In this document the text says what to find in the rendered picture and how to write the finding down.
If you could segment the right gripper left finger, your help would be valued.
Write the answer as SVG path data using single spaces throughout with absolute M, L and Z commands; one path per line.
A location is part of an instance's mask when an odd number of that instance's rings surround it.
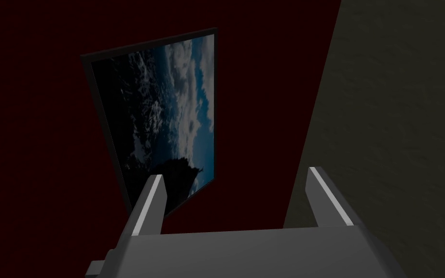
M 151 175 L 125 225 L 124 236 L 159 235 L 166 204 L 167 192 L 163 176 Z

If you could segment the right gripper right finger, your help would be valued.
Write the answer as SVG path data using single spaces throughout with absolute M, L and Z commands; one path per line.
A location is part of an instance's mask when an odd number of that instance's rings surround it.
M 319 227 L 363 224 L 324 168 L 308 168 L 305 191 Z

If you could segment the black framed sky picture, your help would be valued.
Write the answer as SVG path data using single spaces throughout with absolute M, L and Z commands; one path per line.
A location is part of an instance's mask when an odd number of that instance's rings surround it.
M 164 177 L 172 214 L 217 176 L 218 29 L 80 56 L 126 207 Z

